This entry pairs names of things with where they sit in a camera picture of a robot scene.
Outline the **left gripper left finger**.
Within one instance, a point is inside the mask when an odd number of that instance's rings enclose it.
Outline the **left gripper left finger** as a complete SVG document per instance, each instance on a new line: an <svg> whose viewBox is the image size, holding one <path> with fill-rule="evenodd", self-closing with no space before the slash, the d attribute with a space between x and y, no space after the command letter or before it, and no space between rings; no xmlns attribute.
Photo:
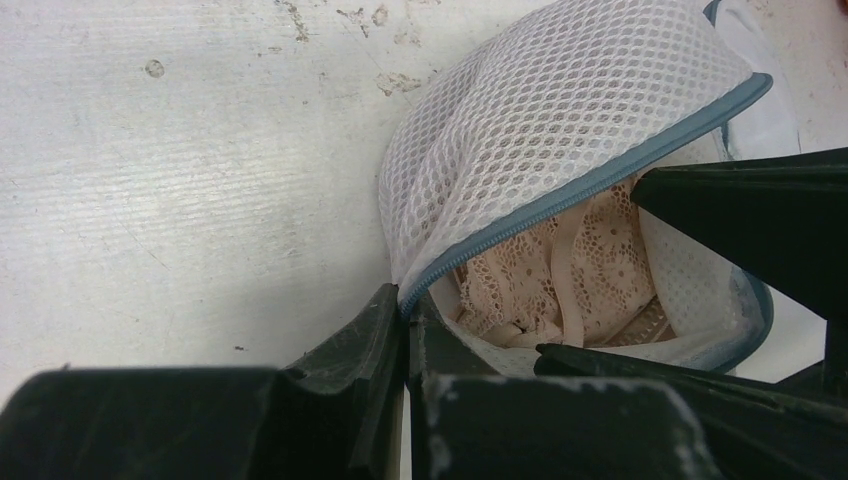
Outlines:
<svg viewBox="0 0 848 480"><path fill-rule="evenodd" d="M284 368L76 369L1 414L5 479L395 479L406 341L397 289Z"/></svg>

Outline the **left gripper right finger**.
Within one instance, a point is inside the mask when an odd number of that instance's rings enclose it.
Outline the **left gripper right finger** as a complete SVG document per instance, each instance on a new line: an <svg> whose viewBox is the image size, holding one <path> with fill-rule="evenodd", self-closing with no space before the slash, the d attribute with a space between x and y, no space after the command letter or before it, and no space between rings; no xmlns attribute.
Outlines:
<svg viewBox="0 0 848 480"><path fill-rule="evenodd" d="M430 296L409 319L416 479L718 479L694 412L636 378L504 376Z"/></svg>

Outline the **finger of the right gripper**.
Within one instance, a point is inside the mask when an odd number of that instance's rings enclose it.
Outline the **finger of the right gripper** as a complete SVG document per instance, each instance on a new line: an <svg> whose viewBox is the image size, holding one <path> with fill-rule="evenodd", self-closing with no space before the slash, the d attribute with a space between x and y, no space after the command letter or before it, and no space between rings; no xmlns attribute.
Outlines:
<svg viewBox="0 0 848 480"><path fill-rule="evenodd" d="M846 148L654 168L631 198L823 319L846 322Z"/></svg>
<svg viewBox="0 0 848 480"><path fill-rule="evenodd" d="M669 385L695 412L728 479L847 476L847 400L823 390L820 364L772 384L564 345L537 350L538 375Z"/></svg>

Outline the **beige lace bra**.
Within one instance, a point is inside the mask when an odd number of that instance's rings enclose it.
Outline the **beige lace bra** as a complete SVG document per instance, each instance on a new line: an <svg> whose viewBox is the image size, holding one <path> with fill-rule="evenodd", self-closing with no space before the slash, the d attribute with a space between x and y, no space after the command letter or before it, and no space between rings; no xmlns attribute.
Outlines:
<svg viewBox="0 0 848 480"><path fill-rule="evenodd" d="M454 271L455 322L502 348L671 340L627 178Z"/></svg>

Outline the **blue-trimmed mesh laundry bag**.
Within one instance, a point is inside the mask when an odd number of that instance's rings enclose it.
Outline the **blue-trimmed mesh laundry bag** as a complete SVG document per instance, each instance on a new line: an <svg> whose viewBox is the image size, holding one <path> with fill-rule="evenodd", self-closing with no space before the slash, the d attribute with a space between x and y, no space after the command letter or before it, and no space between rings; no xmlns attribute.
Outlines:
<svg viewBox="0 0 848 480"><path fill-rule="evenodd" d="M403 318L430 296L497 373L502 348L454 320L456 268L613 185L666 166L800 150L791 91L741 1L557 1L441 72L395 131L378 201ZM637 207L671 340L588 348L728 372L765 341L769 289Z"/></svg>

